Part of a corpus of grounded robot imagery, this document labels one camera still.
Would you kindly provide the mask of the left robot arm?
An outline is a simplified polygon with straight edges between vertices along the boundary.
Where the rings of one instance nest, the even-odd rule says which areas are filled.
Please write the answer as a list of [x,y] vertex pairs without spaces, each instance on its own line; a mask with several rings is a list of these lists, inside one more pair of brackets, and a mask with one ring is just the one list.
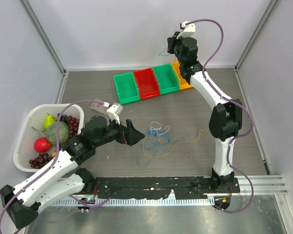
[[[0,189],[2,213],[7,213],[20,230],[33,222],[39,212],[57,198],[78,192],[90,194],[94,190],[95,178],[88,170],[78,167],[94,156],[96,149],[102,145],[116,141],[133,146],[144,138],[145,135],[134,128],[130,119],[123,126],[115,120],[93,116],[81,133],[71,138],[44,167],[22,183],[5,185]],[[64,183],[59,183],[57,192],[50,191],[54,182],[74,169],[77,169],[76,173]]]

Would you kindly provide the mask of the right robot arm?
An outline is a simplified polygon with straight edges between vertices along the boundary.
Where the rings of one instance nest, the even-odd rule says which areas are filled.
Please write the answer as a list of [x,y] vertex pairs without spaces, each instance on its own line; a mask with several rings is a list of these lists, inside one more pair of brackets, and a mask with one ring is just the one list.
[[212,81],[197,59],[196,39],[182,37],[175,32],[167,39],[167,51],[180,64],[181,77],[195,88],[212,109],[209,131],[215,139],[215,163],[211,174],[211,188],[223,192],[234,179],[230,166],[233,158],[234,137],[242,128],[242,108],[239,99],[232,100]]

